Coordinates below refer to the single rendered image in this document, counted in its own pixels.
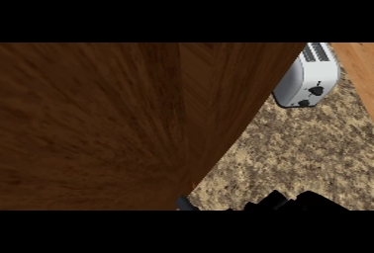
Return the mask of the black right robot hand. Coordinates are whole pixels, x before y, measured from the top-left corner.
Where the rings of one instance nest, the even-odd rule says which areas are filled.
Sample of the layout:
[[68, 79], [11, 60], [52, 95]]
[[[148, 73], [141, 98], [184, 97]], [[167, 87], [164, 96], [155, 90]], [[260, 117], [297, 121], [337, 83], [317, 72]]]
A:
[[246, 211], [348, 211], [340, 204], [312, 191], [305, 191], [294, 199], [289, 199], [280, 191], [272, 193], [255, 204], [249, 202]]

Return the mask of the brown wooden cabinet door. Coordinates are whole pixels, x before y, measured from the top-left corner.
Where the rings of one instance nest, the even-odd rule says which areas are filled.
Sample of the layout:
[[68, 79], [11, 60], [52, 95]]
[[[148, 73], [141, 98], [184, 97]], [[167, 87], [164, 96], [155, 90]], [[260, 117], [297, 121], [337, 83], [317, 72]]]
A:
[[303, 48], [0, 43], [0, 211], [173, 209]]

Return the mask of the white toaster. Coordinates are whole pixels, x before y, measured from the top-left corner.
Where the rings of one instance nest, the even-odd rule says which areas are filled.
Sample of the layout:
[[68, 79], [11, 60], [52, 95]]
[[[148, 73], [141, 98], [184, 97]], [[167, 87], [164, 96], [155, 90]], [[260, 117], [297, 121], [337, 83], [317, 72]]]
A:
[[283, 108], [314, 107], [340, 79], [340, 66], [325, 42], [309, 42], [274, 90]]

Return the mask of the pale wooden panel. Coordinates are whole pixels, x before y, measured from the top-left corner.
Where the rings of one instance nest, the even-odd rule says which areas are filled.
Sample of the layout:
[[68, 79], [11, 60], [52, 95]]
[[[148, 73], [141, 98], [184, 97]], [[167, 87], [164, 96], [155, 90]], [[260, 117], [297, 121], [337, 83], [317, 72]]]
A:
[[334, 42], [331, 47], [374, 121], [374, 42]]

